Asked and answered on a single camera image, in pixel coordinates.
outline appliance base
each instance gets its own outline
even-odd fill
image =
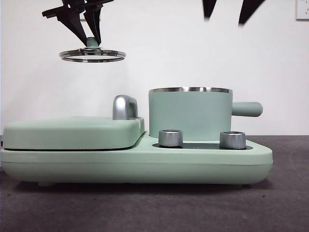
[[[155,147],[145,133],[135,146],[110,151],[1,150],[1,166],[13,178],[53,183],[253,184],[272,167],[272,151],[246,141],[250,150]]]

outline sandwich maker lid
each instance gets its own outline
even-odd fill
[[[142,117],[71,117],[9,123],[3,147],[20,150],[97,150],[133,146],[144,133]]]

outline electrical outlet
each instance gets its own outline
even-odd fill
[[[309,20],[309,0],[296,0],[296,20]]]

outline gray table surface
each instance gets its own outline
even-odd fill
[[[58,184],[0,172],[3,232],[309,231],[309,136],[248,136],[273,150],[260,183]]]

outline mint green pot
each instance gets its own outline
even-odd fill
[[[160,130],[181,130],[185,141],[217,141],[231,130],[231,116],[260,116],[257,102],[235,102],[225,88],[173,87],[149,91],[150,136]]]

